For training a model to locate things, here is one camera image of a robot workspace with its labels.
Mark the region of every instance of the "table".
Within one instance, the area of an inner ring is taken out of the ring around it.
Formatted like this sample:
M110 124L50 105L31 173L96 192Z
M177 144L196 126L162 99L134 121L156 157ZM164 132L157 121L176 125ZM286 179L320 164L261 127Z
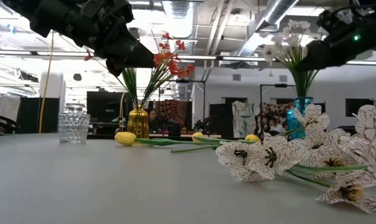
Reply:
M176 147L0 136L0 224L376 223L376 212L316 201L321 186L237 182L214 151Z

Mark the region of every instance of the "clear glass cup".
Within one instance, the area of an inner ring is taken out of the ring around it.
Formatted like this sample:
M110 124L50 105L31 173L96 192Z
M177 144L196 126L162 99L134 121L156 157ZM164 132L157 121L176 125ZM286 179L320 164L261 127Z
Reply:
M59 113L59 142L82 143L87 140L90 115L84 113Z

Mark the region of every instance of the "glass vase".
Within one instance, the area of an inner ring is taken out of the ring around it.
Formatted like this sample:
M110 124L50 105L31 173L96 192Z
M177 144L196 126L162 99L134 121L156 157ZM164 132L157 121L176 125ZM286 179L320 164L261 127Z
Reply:
M83 143L87 140L90 115L85 113L59 113L59 142Z
M143 106L137 106L129 113L127 131L137 138L149 139L148 113L143 110Z
M302 96L302 97L297 97L296 99L294 99L293 102L294 102L294 107L298 109L300 113L304 116L306 112L306 107L313 102L313 98ZM286 123L288 124L288 131L302 127L301 123L294 116L293 109L288 110L288 112L286 113ZM304 137L306 137L306 133L304 130L296 131L295 133L290 135L291 139L304 138Z

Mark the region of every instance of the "yellow tulip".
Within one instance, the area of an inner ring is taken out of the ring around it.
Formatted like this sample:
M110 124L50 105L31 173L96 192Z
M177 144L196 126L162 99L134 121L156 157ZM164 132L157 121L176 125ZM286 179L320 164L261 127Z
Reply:
M202 133L195 133L192 135L192 141L193 142L200 142L200 140L196 140L194 139L194 137L203 137L203 134Z
M260 139L254 134L248 134L245 138L245 141L260 141Z
M115 135L115 140L124 146L132 146L135 139L136 135L129 132L118 132Z

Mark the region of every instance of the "white table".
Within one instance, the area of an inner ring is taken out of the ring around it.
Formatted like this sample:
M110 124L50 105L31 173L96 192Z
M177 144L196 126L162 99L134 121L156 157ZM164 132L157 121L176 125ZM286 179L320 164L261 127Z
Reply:
M323 187L237 182L214 151L171 148L0 136L0 224L376 223L376 212L315 201Z

